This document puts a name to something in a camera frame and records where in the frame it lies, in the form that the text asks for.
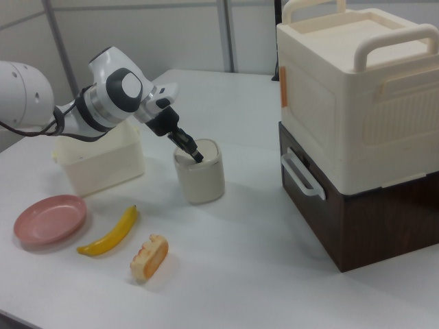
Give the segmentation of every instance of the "white cup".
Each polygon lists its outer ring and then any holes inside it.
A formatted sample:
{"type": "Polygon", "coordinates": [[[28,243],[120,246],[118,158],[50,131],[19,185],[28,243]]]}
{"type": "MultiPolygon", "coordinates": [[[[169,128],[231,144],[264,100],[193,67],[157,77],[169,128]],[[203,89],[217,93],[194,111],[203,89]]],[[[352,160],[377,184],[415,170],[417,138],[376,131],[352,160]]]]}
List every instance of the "white cup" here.
{"type": "Polygon", "coordinates": [[[218,199],[224,194],[225,181],[221,149],[210,139],[195,141],[204,156],[200,163],[183,150],[176,148],[174,164],[183,195],[192,204],[218,199]]]}

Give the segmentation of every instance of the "gray wall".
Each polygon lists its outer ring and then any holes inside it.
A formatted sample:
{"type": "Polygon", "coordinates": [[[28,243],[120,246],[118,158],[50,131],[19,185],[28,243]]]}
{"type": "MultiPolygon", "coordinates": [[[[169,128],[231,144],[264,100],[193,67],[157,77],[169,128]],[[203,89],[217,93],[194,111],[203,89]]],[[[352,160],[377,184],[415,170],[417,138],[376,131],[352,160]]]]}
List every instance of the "gray wall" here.
{"type": "MultiPolygon", "coordinates": [[[[439,1],[351,0],[439,27],[439,1]]],[[[296,19],[329,13],[302,10],[296,19]]],[[[153,80],[168,69],[273,74],[273,0],[0,0],[0,59],[40,69],[57,104],[91,84],[88,61],[114,45],[153,80]]],[[[17,140],[0,132],[0,151],[17,140]]]]}

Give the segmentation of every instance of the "dark brown wooden box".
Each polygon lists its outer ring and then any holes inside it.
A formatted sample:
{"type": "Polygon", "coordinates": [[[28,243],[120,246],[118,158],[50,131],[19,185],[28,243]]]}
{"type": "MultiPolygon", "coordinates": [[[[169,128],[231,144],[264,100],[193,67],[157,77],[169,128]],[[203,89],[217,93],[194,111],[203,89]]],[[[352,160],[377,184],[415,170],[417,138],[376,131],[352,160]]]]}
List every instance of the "dark brown wooden box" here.
{"type": "Polygon", "coordinates": [[[439,243],[439,172],[357,195],[343,195],[279,123],[281,155],[291,148],[326,200],[302,193],[282,167],[285,190],[340,271],[439,243]]]}

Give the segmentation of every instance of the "yellow banana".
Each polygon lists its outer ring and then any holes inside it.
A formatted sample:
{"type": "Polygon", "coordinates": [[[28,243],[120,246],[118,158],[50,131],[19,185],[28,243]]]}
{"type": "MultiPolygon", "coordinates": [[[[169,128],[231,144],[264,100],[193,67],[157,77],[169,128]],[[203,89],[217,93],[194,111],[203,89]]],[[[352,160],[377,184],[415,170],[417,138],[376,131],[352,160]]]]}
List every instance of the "yellow banana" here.
{"type": "Polygon", "coordinates": [[[96,240],[89,245],[78,247],[76,250],[78,253],[87,256],[97,256],[107,252],[122,241],[125,235],[127,235],[130,231],[131,227],[134,225],[136,219],[137,208],[134,205],[125,210],[119,222],[109,233],[107,233],[106,236],[103,236],[99,240],[96,240]]]}

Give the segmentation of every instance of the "white container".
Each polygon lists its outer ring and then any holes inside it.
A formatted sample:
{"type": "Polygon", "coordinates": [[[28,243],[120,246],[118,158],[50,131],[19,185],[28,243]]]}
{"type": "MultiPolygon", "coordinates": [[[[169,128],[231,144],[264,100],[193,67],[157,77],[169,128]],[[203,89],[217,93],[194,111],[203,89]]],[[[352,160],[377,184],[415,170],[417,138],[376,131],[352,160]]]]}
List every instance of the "white container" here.
{"type": "Polygon", "coordinates": [[[176,148],[174,164],[187,201],[201,204],[216,200],[224,194],[224,169],[221,149],[217,143],[210,139],[195,142],[198,151],[204,156],[203,161],[196,163],[189,154],[176,148]]]}
{"type": "Polygon", "coordinates": [[[292,23],[324,2],[277,27],[282,124],[345,195],[438,171],[438,29],[345,0],[292,23]]]}
{"type": "Polygon", "coordinates": [[[145,172],[139,131],[124,121],[98,141],[87,143],[59,136],[52,153],[73,190],[84,196],[145,172]]]}

